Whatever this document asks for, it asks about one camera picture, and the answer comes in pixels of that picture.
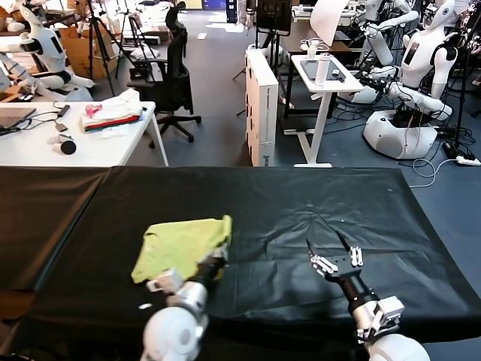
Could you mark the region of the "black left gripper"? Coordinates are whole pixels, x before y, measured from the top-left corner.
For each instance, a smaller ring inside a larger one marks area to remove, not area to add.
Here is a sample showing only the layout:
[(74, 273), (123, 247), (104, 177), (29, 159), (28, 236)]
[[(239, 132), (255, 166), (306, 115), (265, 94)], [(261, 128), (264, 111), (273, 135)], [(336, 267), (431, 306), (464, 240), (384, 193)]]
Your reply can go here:
[(189, 278), (191, 282), (203, 285), (210, 290), (216, 283), (218, 274), (228, 263), (228, 245), (221, 244), (215, 249), (215, 255), (209, 253), (198, 261), (197, 271)]

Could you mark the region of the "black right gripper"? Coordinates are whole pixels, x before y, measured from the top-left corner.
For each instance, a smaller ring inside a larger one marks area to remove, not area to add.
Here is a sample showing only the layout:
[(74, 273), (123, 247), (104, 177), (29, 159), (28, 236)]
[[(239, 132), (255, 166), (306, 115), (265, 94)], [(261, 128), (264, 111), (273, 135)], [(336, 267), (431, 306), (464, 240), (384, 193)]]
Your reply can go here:
[(310, 242), (306, 240), (311, 266), (328, 282), (335, 283), (341, 288), (349, 308), (358, 308), (368, 302), (378, 301), (377, 294), (361, 278), (360, 267), (364, 266), (362, 249), (349, 243), (341, 232), (336, 231), (336, 233), (350, 257), (334, 256), (327, 260), (314, 253)]

